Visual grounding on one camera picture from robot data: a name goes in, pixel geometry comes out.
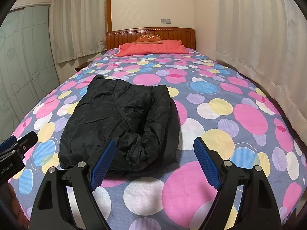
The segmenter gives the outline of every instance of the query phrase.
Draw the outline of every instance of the pillow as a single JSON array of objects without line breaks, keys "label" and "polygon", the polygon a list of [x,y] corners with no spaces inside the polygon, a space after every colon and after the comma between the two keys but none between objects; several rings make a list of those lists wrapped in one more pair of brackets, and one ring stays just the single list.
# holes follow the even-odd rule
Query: pillow
[{"label": "pillow", "polygon": [[160,44],[162,39],[158,35],[141,35],[136,39],[135,44]]},{"label": "pillow", "polygon": [[134,42],[125,43],[119,46],[119,52],[114,54],[116,57],[129,55],[143,55],[152,53],[181,53],[189,52],[182,45],[181,41],[163,40],[161,44],[135,44]]}]

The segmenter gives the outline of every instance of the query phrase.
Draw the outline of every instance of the wooden nightstand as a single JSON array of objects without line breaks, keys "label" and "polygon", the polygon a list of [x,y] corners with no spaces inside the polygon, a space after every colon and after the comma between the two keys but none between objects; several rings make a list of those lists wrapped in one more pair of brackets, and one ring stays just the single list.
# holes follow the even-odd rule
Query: wooden nightstand
[{"label": "wooden nightstand", "polygon": [[79,72],[82,68],[84,67],[87,67],[89,64],[91,64],[93,61],[88,61],[88,62],[85,62],[83,64],[81,64],[80,66],[76,67],[75,70],[76,72]]}]

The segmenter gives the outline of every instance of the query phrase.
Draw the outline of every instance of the bed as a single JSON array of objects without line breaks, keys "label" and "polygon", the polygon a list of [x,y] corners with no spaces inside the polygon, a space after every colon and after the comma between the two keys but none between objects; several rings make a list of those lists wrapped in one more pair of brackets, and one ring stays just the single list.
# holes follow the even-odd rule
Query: bed
[{"label": "bed", "polygon": [[[189,54],[148,54],[114,57],[118,46],[143,34],[181,40]],[[95,199],[114,230],[198,229],[216,190],[210,186],[195,157],[193,140],[202,136],[223,159],[239,167],[262,166],[285,221],[306,188],[306,159],[290,135],[280,112],[251,81],[231,68],[195,51],[193,29],[152,27],[109,32],[107,52],[42,99],[14,131],[22,137],[34,130],[38,143],[24,159],[25,169],[10,183],[31,216],[39,185],[51,166],[59,168],[59,140],[78,101],[95,75],[133,84],[168,87],[181,125],[178,163],[148,177],[103,181]],[[72,188],[71,207],[85,228]],[[234,223],[242,188],[238,187],[228,227]]]}]

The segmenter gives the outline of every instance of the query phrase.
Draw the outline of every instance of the wall socket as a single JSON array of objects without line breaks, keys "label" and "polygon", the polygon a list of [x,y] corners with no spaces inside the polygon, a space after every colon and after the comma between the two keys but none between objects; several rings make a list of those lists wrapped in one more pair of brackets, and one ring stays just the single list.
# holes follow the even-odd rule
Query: wall socket
[{"label": "wall socket", "polygon": [[171,24],[172,20],[171,19],[161,19],[161,23]]}]

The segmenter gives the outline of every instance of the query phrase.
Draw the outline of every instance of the bolt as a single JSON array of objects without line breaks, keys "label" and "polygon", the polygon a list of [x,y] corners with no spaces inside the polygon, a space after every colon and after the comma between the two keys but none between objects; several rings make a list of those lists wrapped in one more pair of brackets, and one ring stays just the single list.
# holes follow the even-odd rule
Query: bolt
[{"label": "bolt", "polygon": [[230,167],[230,166],[232,165],[232,162],[229,161],[229,160],[225,160],[225,161],[224,161],[224,165],[225,165],[226,167]]},{"label": "bolt", "polygon": [[255,166],[255,170],[257,170],[257,171],[261,171],[261,170],[262,170],[262,168],[261,168],[259,165],[256,165],[256,166]]},{"label": "bolt", "polygon": [[78,163],[79,168],[83,168],[86,165],[86,162],[82,161]]},{"label": "bolt", "polygon": [[50,167],[50,168],[48,169],[48,172],[49,172],[49,173],[53,173],[54,171],[56,171],[56,168],[55,168],[55,167]]}]

